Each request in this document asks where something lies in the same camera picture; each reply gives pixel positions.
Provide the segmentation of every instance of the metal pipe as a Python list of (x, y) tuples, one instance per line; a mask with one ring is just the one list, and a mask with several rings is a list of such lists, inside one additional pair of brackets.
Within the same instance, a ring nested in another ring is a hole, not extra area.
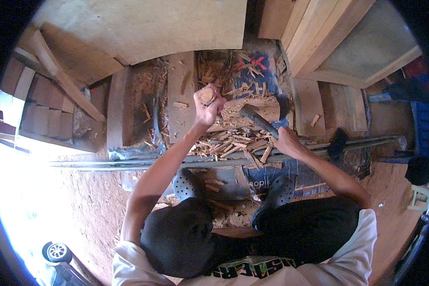
[[(362, 143), (362, 142), (369, 142), (374, 140), (389, 140), (389, 139), (395, 139), (397, 136), (378, 136), (378, 137), (368, 137), (368, 138), (362, 138), (362, 139), (356, 139), (356, 140), (349, 140), (346, 142), (346, 147)], [(313, 145), (307, 145), (306, 147), (310, 150), (316, 150), (316, 149), (322, 149), (325, 147), (329, 147), (330, 143), (322, 143), (322, 144), (313, 144)], [(264, 150), (260, 150), (254, 153), (256, 156), (262, 156), (264, 153)], [(278, 149), (273, 149), (270, 154), (280, 154), (281, 152)], [(228, 156), (226, 156), (227, 159), (239, 159), (244, 158), (245, 155), (243, 152), (235, 152)], [(146, 159), (133, 159), (133, 160), (124, 160), (124, 161), (72, 161), (72, 162), (50, 162), (52, 167), (60, 167), (60, 166), (70, 166), (70, 165), (76, 165), (76, 166), (86, 166), (86, 165), (149, 165), (154, 163), (154, 161), (157, 160), (157, 158), (146, 158)], [(183, 163), (195, 163), (195, 162), (215, 162), (214, 157), (200, 157), (200, 156), (186, 156), (183, 160)]]
[[(395, 139), (387, 139), (387, 140), (379, 140), (379, 141), (368, 141), (368, 142), (360, 142), (358, 144), (353, 144), (351, 146), (346, 146), (344, 148), (344, 151), (352, 151), (357, 150), (361, 148), (366, 147), (372, 147), (380, 144), (386, 144), (393, 142)], [(315, 150), (313, 151), (315, 154), (323, 155), (326, 154), (326, 149), (321, 150)], [(279, 162), (284, 160), (293, 159), (292, 157), (289, 157), (284, 154), (280, 155), (272, 155), (267, 158), (266, 163), (273, 163), (273, 162)], [(244, 158), (239, 159), (231, 159), (231, 160), (223, 160), (223, 161), (205, 161), (205, 162), (192, 162), (192, 163), (182, 163), (180, 165), (180, 168), (189, 168), (189, 169), (205, 169), (205, 168), (220, 168), (220, 167), (232, 167), (232, 166), (240, 166), (240, 165), (250, 165), (251, 161)], [(136, 165), (136, 166), (120, 166), (120, 167), (114, 167), (114, 166), (89, 166), (89, 167), (74, 167), (74, 166), (52, 166), (55, 168), (63, 168), (63, 170), (67, 171), (98, 171), (98, 172), (110, 172), (110, 171), (140, 171), (140, 170), (147, 170), (151, 164), (142, 164), (142, 165)]]

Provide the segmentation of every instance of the person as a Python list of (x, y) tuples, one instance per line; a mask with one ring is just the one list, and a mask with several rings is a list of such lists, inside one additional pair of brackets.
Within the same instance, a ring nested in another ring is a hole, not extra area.
[[(204, 189), (187, 169), (178, 170), (197, 139), (216, 121), (225, 99), (205, 107), (194, 94), (192, 128), (143, 174), (128, 201), (122, 239), (113, 249), (113, 285), (367, 285), (377, 238), (366, 191), (319, 158), (288, 128), (272, 138), (283, 154), (313, 169), (336, 194), (289, 203), (295, 177), (280, 176), (252, 216), (263, 232), (248, 238), (212, 233)], [(180, 203), (151, 212), (172, 181)]]

